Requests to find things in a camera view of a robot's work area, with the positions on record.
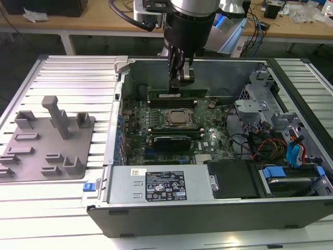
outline wooden table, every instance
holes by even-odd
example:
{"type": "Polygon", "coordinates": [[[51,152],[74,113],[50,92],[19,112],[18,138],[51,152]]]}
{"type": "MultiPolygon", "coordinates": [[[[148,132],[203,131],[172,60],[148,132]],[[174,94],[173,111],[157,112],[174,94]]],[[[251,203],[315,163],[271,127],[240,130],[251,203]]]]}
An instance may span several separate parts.
{"type": "MultiPolygon", "coordinates": [[[[120,9],[123,0],[117,0],[120,9]]],[[[263,12],[255,6],[261,0],[253,0],[251,8],[260,21],[271,25],[265,40],[288,43],[333,43],[333,28],[322,22],[295,24],[289,16],[280,16],[273,19],[263,18],[263,12]]],[[[141,30],[120,17],[118,17],[108,5],[108,0],[89,0],[85,12],[80,18],[50,16],[47,22],[31,23],[21,15],[7,15],[8,20],[22,33],[58,34],[61,36],[66,53],[74,55],[75,49],[70,35],[104,35],[104,36],[142,36],[163,37],[162,30],[146,32],[141,30]]],[[[0,32],[15,32],[7,21],[0,17],[0,32]]],[[[240,42],[251,37],[253,28],[246,26],[240,42]]]]}

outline blue latch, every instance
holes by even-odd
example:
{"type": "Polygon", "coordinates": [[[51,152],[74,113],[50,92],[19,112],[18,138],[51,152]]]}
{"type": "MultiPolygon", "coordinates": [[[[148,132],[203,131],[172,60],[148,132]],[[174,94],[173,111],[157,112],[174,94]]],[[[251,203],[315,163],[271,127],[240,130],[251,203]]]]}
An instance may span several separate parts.
{"type": "Polygon", "coordinates": [[[317,171],[318,171],[318,173],[319,173],[320,176],[324,176],[325,175],[325,170],[323,169],[323,167],[317,166],[317,171]]]}
{"type": "Polygon", "coordinates": [[[84,183],[83,184],[83,192],[95,192],[96,184],[95,183],[84,183]]]}
{"type": "Polygon", "coordinates": [[[283,167],[280,166],[266,167],[262,171],[266,179],[286,177],[286,173],[283,170],[283,167]]]}
{"type": "Polygon", "coordinates": [[[294,168],[299,168],[300,166],[297,164],[297,157],[300,152],[300,146],[295,145],[293,142],[290,142],[287,148],[287,162],[292,164],[294,168]]]}

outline cpu socket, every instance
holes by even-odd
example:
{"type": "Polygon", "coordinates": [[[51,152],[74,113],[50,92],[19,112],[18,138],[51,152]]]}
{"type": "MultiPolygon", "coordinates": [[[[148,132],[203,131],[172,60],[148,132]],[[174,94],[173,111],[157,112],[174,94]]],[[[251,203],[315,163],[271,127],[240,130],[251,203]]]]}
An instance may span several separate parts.
{"type": "Polygon", "coordinates": [[[164,111],[166,127],[181,127],[193,125],[190,109],[170,109],[164,111]]]}

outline power supply label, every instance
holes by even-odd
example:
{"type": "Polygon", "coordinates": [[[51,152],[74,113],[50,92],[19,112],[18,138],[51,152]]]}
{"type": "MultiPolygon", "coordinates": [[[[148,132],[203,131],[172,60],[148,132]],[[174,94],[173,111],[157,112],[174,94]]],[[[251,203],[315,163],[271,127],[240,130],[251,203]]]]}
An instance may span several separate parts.
{"type": "Polygon", "coordinates": [[[187,200],[184,172],[146,172],[146,200],[149,202],[187,200]]]}

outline green circuit board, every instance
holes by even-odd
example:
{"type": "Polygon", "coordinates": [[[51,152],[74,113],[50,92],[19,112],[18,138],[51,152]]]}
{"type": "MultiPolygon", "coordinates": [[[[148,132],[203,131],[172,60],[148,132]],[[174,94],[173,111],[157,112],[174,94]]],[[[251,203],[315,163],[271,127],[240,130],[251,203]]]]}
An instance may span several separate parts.
{"type": "Polygon", "coordinates": [[[163,127],[164,114],[170,109],[152,109],[146,102],[125,102],[125,110],[131,108],[130,122],[126,127],[126,141],[130,145],[127,165],[201,164],[196,162],[198,155],[210,155],[211,159],[235,158],[234,149],[223,128],[224,107],[209,109],[209,103],[209,98],[201,98],[197,99],[195,108],[183,109],[191,113],[193,127],[203,128],[200,140],[192,140],[188,151],[156,152],[149,144],[151,135],[148,129],[163,127]]]}

